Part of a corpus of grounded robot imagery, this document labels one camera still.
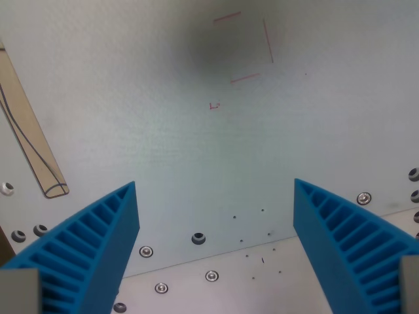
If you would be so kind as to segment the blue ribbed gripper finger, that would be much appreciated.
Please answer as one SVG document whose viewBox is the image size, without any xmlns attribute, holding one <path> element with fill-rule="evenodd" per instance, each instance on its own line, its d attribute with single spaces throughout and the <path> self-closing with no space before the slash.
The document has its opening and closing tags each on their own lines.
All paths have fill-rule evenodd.
<svg viewBox="0 0 419 314">
<path fill-rule="evenodd" d="M 42 313 L 110 313 L 139 229 L 130 182 L 49 230 L 3 269 L 39 272 Z"/>
<path fill-rule="evenodd" d="M 293 227 L 333 313 L 401 313 L 399 263 L 418 241 L 374 213 L 295 179 Z"/>
</svg>

